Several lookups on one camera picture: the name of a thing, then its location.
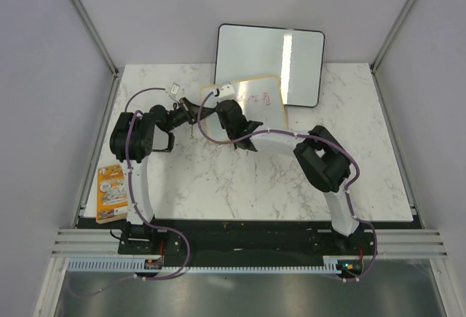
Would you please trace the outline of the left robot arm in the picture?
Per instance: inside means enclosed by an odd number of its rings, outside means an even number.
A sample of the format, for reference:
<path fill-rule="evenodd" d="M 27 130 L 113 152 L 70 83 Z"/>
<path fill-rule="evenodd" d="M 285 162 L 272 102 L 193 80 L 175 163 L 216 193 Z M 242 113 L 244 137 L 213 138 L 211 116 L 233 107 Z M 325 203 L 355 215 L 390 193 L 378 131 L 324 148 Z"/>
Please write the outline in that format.
<path fill-rule="evenodd" d="M 194 125 L 215 113 L 186 98 L 168 111 L 162 105 L 146 113 L 122 112 L 112 130 L 109 146 L 120 161 L 127 180 L 128 215 L 131 225 L 144 225 L 154 219 L 149 199 L 148 162 L 153 152 L 171 152 L 175 143 L 173 130 L 185 123 Z"/>

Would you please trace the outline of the small yellow-framed whiteboard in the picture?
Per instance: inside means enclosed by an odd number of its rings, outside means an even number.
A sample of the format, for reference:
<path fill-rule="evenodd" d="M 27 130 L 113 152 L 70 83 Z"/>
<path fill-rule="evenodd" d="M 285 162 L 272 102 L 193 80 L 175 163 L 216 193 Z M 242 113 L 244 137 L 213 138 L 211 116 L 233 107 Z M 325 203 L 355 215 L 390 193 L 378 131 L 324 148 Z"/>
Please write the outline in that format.
<path fill-rule="evenodd" d="M 234 99 L 248 120 L 262 122 L 259 128 L 288 129 L 288 118 L 280 91 L 280 80 L 275 75 L 229 82 L 235 91 Z M 201 101 L 216 88 L 215 85 L 200 89 Z M 228 141 L 226 130 L 221 127 L 217 114 L 202 121 L 205 132 L 213 139 Z"/>

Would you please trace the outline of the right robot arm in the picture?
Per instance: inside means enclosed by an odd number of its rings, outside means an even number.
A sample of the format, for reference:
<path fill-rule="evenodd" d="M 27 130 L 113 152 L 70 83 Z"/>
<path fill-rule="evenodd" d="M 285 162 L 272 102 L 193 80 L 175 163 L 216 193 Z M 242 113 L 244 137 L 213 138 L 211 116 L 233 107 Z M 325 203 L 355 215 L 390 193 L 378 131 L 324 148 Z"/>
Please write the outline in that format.
<path fill-rule="evenodd" d="M 248 120 L 233 100 L 218 103 L 215 111 L 221 127 L 237 147 L 296 158 L 308 182 L 324 195 L 336 231 L 335 249 L 350 254 L 360 245 L 356 233 L 360 223 L 344 196 L 351 159 L 327 128 L 316 125 L 306 134 L 266 129 L 262 122 Z"/>

